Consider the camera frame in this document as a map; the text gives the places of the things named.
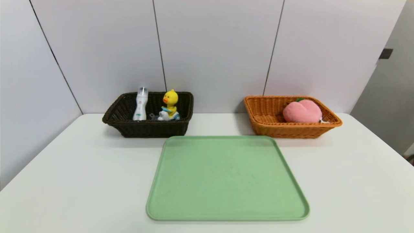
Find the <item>basket rim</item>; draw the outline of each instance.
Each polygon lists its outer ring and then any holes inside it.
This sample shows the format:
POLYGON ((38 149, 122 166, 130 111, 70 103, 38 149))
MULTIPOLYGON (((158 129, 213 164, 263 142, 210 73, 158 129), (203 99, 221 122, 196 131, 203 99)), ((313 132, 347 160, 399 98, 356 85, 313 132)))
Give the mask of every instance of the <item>basket rim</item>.
MULTIPOLYGON (((165 92, 148 92, 152 94, 164 94, 165 92)), ((194 96, 191 92, 177 92, 178 94, 185 94, 190 96, 190 105, 189 105, 189 111, 188 111, 188 117, 180 120, 174 120, 174 121, 156 121, 156 120, 145 120, 145 121, 134 121, 134 120, 110 120, 109 117, 112 115, 113 111, 116 109, 116 107, 119 105, 120 101, 123 99, 126 95, 136 95, 137 92, 128 92, 121 94, 114 103, 111 104, 111 106, 108 108, 108 110, 105 112, 105 114, 102 117, 102 121, 105 124, 111 125, 112 124, 183 124, 188 123, 191 120, 191 117, 193 116, 193 105, 194 105, 194 96)))
POLYGON ((251 95, 246 96, 244 98, 244 104, 246 106, 247 112, 249 114, 250 120, 252 121, 252 124, 265 126, 265 127, 271 127, 271 128, 334 128, 342 125, 342 120, 334 113, 332 112, 328 107, 326 107, 321 101, 319 101, 316 98, 313 98, 311 96, 304 96, 304 95, 271 95, 271 96, 261 96, 261 95, 251 95), (330 122, 330 123, 296 123, 296 122, 278 122, 278 123, 264 123, 258 121, 254 114, 252 113, 252 109, 248 103, 249 99, 274 99, 274 98, 305 98, 310 99, 314 102, 316 102, 320 107, 325 108, 330 114, 332 114, 337 122, 330 122))

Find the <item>yellow duck toy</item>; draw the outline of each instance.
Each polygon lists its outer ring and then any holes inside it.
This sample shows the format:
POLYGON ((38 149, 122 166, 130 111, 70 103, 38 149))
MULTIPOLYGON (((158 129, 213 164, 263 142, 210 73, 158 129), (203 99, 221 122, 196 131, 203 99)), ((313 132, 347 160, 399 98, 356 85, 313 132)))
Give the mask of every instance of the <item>yellow duck toy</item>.
POLYGON ((171 91, 165 93, 162 101, 167 104, 167 107, 161 107, 162 111, 159 112, 158 120, 179 120, 180 115, 177 112, 177 107, 174 106, 178 102, 178 94, 174 91, 174 89, 171 89, 171 91))

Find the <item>dark brown wicker basket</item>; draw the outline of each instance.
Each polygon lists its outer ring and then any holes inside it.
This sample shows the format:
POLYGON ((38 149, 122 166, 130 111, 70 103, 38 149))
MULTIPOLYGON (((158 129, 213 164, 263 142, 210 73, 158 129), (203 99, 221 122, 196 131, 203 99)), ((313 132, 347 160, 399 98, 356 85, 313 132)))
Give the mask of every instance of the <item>dark brown wicker basket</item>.
MULTIPOLYGON (((149 114, 158 115, 165 92, 149 92, 148 102, 145 107, 147 119, 149 114)), ((177 92, 177 111, 181 119, 174 121, 133 121, 135 109, 137 108, 137 93, 122 94, 106 111, 102 121, 116 128, 126 138, 168 138, 172 136, 183 136, 187 131, 188 122, 193 115, 194 98, 190 92, 177 92)))

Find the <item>white spray bottle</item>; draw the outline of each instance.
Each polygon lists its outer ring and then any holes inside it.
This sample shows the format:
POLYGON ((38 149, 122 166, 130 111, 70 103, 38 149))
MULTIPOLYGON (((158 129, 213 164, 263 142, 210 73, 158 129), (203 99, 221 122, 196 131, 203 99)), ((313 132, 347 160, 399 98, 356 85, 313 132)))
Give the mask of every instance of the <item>white spray bottle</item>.
POLYGON ((135 110, 132 120, 134 121, 143 121, 147 119, 147 114, 145 112, 145 106, 148 102, 148 89, 145 87, 140 87, 137 94, 137 109, 135 110))

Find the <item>orange wicker basket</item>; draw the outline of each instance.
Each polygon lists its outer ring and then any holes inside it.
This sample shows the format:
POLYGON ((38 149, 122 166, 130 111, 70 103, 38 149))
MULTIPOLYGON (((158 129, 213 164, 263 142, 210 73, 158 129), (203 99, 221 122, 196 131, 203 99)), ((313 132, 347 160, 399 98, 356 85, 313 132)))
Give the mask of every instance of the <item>orange wicker basket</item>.
POLYGON ((319 100, 308 96, 248 96, 244 104, 257 135, 273 138, 317 138, 341 126, 342 121, 319 100), (314 101, 322 111, 323 121, 329 123, 287 123, 283 109, 298 98, 314 101))

